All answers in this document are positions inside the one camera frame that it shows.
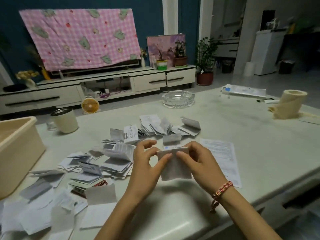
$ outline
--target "pink checkered cloth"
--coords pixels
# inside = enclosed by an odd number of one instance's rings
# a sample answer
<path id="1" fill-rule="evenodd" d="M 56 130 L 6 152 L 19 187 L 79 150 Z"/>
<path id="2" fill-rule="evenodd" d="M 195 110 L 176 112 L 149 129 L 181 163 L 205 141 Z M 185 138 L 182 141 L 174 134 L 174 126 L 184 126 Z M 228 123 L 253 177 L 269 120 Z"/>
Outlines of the pink checkered cloth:
<path id="1" fill-rule="evenodd" d="M 132 9 L 23 10 L 20 15 L 48 71 L 141 59 Z"/>

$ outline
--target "left hand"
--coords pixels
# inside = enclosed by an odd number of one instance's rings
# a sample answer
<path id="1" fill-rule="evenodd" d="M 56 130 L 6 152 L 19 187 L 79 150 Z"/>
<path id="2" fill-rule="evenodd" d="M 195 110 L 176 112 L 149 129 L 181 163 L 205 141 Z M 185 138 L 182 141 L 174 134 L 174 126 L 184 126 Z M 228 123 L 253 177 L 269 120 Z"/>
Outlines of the left hand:
<path id="1" fill-rule="evenodd" d="M 172 157 L 172 154 L 166 154 L 154 167 L 151 167 L 150 157 L 160 151 L 157 147 L 152 147 L 155 144 L 156 140 L 141 141 L 134 149 L 132 174 L 124 196 L 129 196 L 130 200 L 137 200 L 138 203 L 154 190 L 163 169 Z"/>

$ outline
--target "white tv cabinet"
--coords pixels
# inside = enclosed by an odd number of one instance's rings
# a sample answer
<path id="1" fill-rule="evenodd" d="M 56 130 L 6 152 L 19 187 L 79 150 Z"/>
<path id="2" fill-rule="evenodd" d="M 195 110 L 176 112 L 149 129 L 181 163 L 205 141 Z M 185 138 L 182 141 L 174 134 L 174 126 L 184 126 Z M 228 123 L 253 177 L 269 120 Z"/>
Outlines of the white tv cabinet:
<path id="1" fill-rule="evenodd" d="M 126 97 L 160 90 L 162 87 L 173 87 L 195 82 L 196 67 L 169 68 L 165 71 L 151 67 L 140 67 L 116 72 L 104 72 L 72 78 L 44 80 L 38 83 L 37 89 L 26 89 L 18 92 L 0 93 L 0 115 L 49 107 L 63 108 L 80 105 L 85 97 L 81 83 L 128 77 L 131 89 L 117 93 L 98 101 Z"/>

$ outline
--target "glass ashtray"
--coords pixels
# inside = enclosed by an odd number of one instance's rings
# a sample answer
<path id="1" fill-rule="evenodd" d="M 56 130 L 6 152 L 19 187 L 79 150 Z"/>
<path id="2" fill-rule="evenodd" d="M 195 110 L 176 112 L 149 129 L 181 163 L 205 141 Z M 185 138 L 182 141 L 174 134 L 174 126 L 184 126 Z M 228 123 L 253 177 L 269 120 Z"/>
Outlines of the glass ashtray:
<path id="1" fill-rule="evenodd" d="M 190 107 L 195 102 L 195 94 L 189 91 L 171 91 L 162 95 L 163 105 L 170 109 Z"/>

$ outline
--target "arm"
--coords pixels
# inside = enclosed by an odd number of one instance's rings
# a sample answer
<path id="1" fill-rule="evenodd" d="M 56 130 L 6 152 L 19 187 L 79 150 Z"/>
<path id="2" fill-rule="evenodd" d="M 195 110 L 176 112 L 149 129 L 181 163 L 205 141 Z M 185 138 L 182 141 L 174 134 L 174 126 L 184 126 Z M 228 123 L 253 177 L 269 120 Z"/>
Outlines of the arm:
<path id="1" fill-rule="evenodd" d="M 133 169 L 126 192 L 117 203 L 112 214 L 102 226 L 95 240 L 124 239 L 126 226 L 134 217 L 138 205 L 153 191 L 161 172 L 169 162 L 172 154 L 166 154 L 152 168 L 150 157 L 154 156 L 158 148 L 152 147 L 157 141 L 147 140 L 138 143 L 133 155 Z"/>
<path id="2" fill-rule="evenodd" d="M 195 141 L 186 144 L 185 147 L 189 147 L 190 156 L 177 152 L 178 158 L 190 168 L 197 183 L 213 195 L 227 182 L 217 161 L 207 148 Z M 220 203 L 247 239 L 281 239 L 233 186 L 222 194 Z"/>

